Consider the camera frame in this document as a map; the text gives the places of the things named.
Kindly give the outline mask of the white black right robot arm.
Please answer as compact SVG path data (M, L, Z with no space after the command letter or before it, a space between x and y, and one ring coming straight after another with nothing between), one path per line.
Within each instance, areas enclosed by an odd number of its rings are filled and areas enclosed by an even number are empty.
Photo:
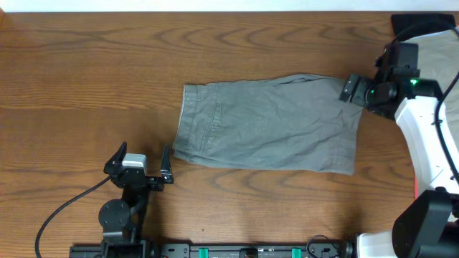
M374 78L291 75L186 85L173 143L177 158L214 168L351 174L361 112L393 120L415 169L415 201L392 229L339 243L324 236L308 257L456 257L458 149L446 92L420 77L418 46L391 43Z

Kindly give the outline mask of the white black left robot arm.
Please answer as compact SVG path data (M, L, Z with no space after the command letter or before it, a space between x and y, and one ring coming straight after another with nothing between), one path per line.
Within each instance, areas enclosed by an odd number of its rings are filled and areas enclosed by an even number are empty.
M158 246L141 235L150 193L163 191L166 179L147 176L147 170L147 157L128 153L126 142L105 164L103 172L123 193L119 199L106 202L98 214L103 228L102 258L161 256Z

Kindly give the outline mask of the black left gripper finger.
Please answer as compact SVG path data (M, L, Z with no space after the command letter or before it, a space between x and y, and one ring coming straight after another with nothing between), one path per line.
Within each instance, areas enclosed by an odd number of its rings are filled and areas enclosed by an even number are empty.
M112 155L112 157L105 163L105 172L116 172L121 166L123 159L126 156L127 143L124 141L120 148Z
M161 157L161 167L160 167L161 176L165 184L174 183L174 175L171 169L169 152L170 152L169 145L165 145L163 149L162 157Z

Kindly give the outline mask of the grey shorts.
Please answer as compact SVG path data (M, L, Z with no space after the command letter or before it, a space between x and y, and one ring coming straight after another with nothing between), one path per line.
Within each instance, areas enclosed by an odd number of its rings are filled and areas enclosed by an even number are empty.
M212 168L351 175L362 109L320 75L185 85L177 158Z

